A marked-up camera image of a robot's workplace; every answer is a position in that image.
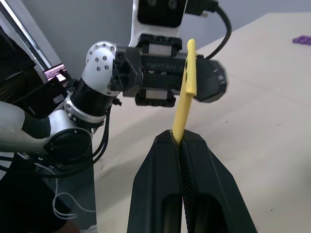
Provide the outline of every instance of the white cable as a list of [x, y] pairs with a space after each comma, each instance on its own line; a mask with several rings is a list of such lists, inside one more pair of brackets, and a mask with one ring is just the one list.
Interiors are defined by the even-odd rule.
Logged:
[[[27, 159], [24, 155], [20, 154], [20, 153], [17, 153], [20, 157], [22, 157], [23, 159]], [[36, 166], [39, 166], [43, 169], [46, 169], [47, 171], [49, 171], [50, 173], [52, 173], [53, 175], [56, 175], [55, 172], [53, 172], [51, 169], [41, 165], [41, 164], [35, 164]], [[78, 202], [77, 200], [70, 194], [70, 193], [57, 193], [58, 192], [58, 179], [55, 178], [55, 181], [56, 181], [56, 188], [55, 188], [55, 197], [52, 201], [52, 205], [53, 205], [53, 212], [55, 214], [56, 217], [60, 218], [60, 219], [63, 219], [63, 220], [70, 220], [70, 219], [74, 219], [76, 217], [78, 217], [77, 214], [63, 214], [61, 212], [59, 212], [56, 207], [55, 207], [55, 203], [56, 203], [56, 198], [60, 195], [68, 195], [73, 201], [74, 203], [76, 203], [76, 205], [81, 209], [81, 210], [84, 210], [86, 212], [89, 212], [89, 213], [96, 213], [95, 210], [87, 210], [85, 208], [83, 208]]]

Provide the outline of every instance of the beige table surface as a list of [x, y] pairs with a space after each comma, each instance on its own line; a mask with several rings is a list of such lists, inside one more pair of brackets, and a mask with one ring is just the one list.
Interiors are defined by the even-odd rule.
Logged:
[[[194, 102], [186, 126], [231, 171], [263, 233], [311, 232], [311, 46], [292, 43], [311, 35], [310, 22], [309, 13], [267, 14], [235, 31], [216, 56], [227, 70], [227, 93], [212, 104]], [[126, 232], [134, 176], [154, 137], [173, 125], [174, 108], [122, 101], [94, 166], [100, 233]]]

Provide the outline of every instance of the black cable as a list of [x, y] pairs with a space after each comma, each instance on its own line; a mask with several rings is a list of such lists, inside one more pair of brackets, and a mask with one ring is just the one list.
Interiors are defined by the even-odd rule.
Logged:
[[40, 177], [40, 178], [65, 178], [65, 177], [70, 177], [70, 176], [74, 176], [74, 175], [79, 174], [80, 172], [82, 172], [82, 171], [88, 169], [89, 167], [91, 167], [92, 165], [94, 165], [102, 157], [102, 155], [104, 154], [104, 152], [107, 148], [108, 138], [109, 138], [110, 111], [111, 111], [111, 107], [109, 107], [109, 109], [107, 110], [106, 123], [105, 123], [105, 129], [104, 129], [102, 141], [100, 143], [99, 148], [95, 151], [95, 153], [93, 153], [93, 157], [95, 157], [96, 153], [98, 153], [99, 151], [100, 151], [100, 153], [96, 157], [96, 159], [94, 159], [93, 161], [91, 161], [87, 165], [83, 166], [82, 168], [77, 169], [73, 172], [69, 172], [69, 173], [65, 173], [65, 174], [59, 174], [59, 175], [45, 175], [45, 174], [15, 172], [15, 171], [10, 171], [9, 168], [6, 168], [4, 166], [0, 166], [0, 170], [6, 171], [6, 172], [18, 173], [21, 175], [32, 175], [32, 176], [35, 175], [35, 176]]
[[108, 110], [107, 110], [107, 113], [106, 113], [106, 124], [105, 124], [105, 129], [104, 129], [104, 135], [103, 135], [103, 138], [102, 138], [102, 140], [101, 140], [101, 142], [100, 142], [100, 144], [99, 144], [99, 146], [98, 146], [98, 148], [96, 149], [96, 151], [93, 153], [93, 157], [95, 157], [100, 151], [101, 151], [101, 149], [102, 149], [102, 147], [103, 147], [103, 145], [104, 145], [104, 143], [105, 143], [105, 133], [106, 133], [106, 126], [107, 126], [107, 118], [108, 118], [108, 116], [110, 117], [110, 111], [111, 111], [111, 107], [109, 107], [108, 108]]
[[215, 9], [215, 12], [222, 18], [223, 22], [225, 23], [225, 27], [227, 29], [227, 32], [225, 34], [224, 39], [220, 43], [220, 45], [209, 56], [207, 56], [205, 58], [208, 60], [213, 58], [217, 53], [219, 53], [220, 50], [222, 50], [222, 48], [226, 45], [226, 43], [228, 42], [228, 40], [232, 34], [232, 26], [231, 26], [230, 20], [229, 20], [228, 16], [226, 15], [226, 13], [223, 11], [223, 9], [220, 6], [217, 6]]
[[72, 160], [72, 161], [45, 161], [45, 160], [37, 160], [37, 159], [20, 160], [20, 159], [0, 156], [0, 160], [2, 161], [10, 161], [10, 162], [16, 162], [16, 163], [47, 164], [47, 165], [74, 165], [74, 164], [85, 163], [91, 159], [92, 157], [89, 156], [89, 157], [83, 157], [81, 159]]

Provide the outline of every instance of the purple object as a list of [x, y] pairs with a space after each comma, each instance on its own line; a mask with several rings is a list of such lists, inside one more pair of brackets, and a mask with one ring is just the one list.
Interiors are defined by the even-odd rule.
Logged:
[[294, 38], [293, 43], [302, 45], [311, 45], [311, 36], [301, 35], [300, 37]]

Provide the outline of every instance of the wire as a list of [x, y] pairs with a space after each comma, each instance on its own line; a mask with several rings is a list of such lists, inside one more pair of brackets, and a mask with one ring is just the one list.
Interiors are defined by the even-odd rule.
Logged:
[[230, 20], [229, 20], [228, 16], [226, 15], [226, 13], [223, 11], [223, 9], [220, 6], [218, 6], [216, 8], [215, 12], [222, 18], [223, 22], [225, 23], [225, 27], [227, 29], [227, 32], [225, 34], [224, 39], [220, 43], [220, 45], [209, 56], [207, 56], [205, 58], [207, 60], [213, 58], [217, 53], [219, 53], [220, 50], [222, 50], [222, 48], [226, 45], [226, 43], [228, 42], [228, 40], [232, 34], [232, 26], [231, 26]]
[[72, 161], [44, 161], [44, 160], [38, 160], [38, 159], [27, 159], [26, 161], [15, 159], [15, 158], [9, 158], [9, 157], [4, 157], [0, 156], [0, 160], [3, 161], [10, 161], [10, 162], [17, 162], [17, 163], [38, 163], [38, 164], [48, 164], [48, 165], [55, 165], [55, 164], [60, 164], [60, 165], [74, 165], [74, 164], [80, 164], [80, 163], [85, 163], [89, 160], [91, 160], [91, 157], [84, 157], [81, 159], [76, 159]]
[[[25, 156], [23, 156], [22, 154], [20, 153], [17, 153], [20, 157], [22, 157], [24, 160], [28, 160]], [[53, 175], [56, 175], [55, 172], [53, 172], [51, 169], [41, 165], [41, 164], [35, 164], [36, 166], [39, 166], [43, 169], [46, 169], [47, 171], [49, 171], [50, 173], [52, 173]], [[70, 193], [66, 193], [66, 192], [62, 192], [62, 193], [58, 193], [58, 179], [55, 178], [55, 182], [56, 182], [56, 187], [55, 187], [55, 196], [54, 196], [54, 199], [52, 201], [52, 205], [53, 205], [53, 212], [55, 214], [56, 217], [60, 218], [60, 219], [63, 219], [63, 220], [69, 220], [69, 219], [74, 219], [76, 217], [78, 217], [77, 214], [63, 214], [61, 212], [59, 212], [56, 207], [55, 207], [55, 203], [56, 203], [56, 199], [60, 196], [60, 195], [67, 195], [69, 196], [73, 201], [74, 203], [76, 203], [76, 205], [83, 211], [86, 211], [86, 212], [89, 212], [89, 213], [96, 213], [95, 210], [87, 210], [85, 208], [83, 208], [78, 202], [77, 200], [70, 194]]]
[[55, 175], [46, 175], [46, 174], [33, 174], [33, 173], [26, 173], [26, 172], [15, 172], [15, 171], [10, 171], [9, 168], [6, 168], [4, 166], [0, 166], [0, 170], [6, 171], [6, 172], [14, 172], [14, 173], [18, 173], [21, 175], [31, 175], [31, 176], [38, 176], [40, 178], [66, 178], [66, 177], [70, 177], [70, 176], [74, 176], [77, 175], [79, 173], [81, 173], [82, 171], [88, 169], [89, 167], [93, 166], [97, 161], [99, 161], [99, 159], [102, 157], [102, 155], [104, 154], [106, 148], [107, 148], [107, 144], [108, 144], [108, 139], [109, 139], [109, 122], [110, 122], [110, 112], [111, 112], [111, 107], [108, 108], [107, 110], [107, 114], [106, 114], [106, 123], [105, 123], [105, 129], [104, 129], [104, 134], [103, 134], [103, 138], [102, 141], [100, 143], [100, 146], [97, 148], [97, 150], [93, 153], [93, 158], [99, 153], [99, 155], [93, 160], [90, 161], [88, 164], [86, 164], [85, 166], [69, 172], [69, 173], [65, 173], [65, 174], [55, 174]]

